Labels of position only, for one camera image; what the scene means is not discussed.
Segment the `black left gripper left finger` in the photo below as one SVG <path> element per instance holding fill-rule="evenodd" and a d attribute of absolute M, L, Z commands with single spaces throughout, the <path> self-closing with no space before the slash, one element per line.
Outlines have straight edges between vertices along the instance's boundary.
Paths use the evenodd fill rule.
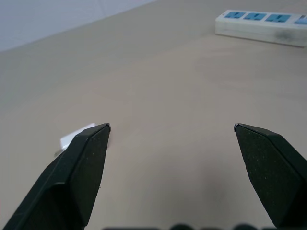
<path fill-rule="evenodd" d="M 77 134 L 40 174 L 6 230 L 83 230 L 101 184 L 111 126 Z"/>

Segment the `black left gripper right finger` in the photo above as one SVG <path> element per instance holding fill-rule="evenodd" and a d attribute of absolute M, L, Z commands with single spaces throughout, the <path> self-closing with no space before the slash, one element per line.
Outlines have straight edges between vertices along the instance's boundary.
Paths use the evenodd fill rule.
<path fill-rule="evenodd" d="M 234 132 L 249 180 L 274 226 L 306 229 L 306 159 L 267 129 L 237 123 Z"/>

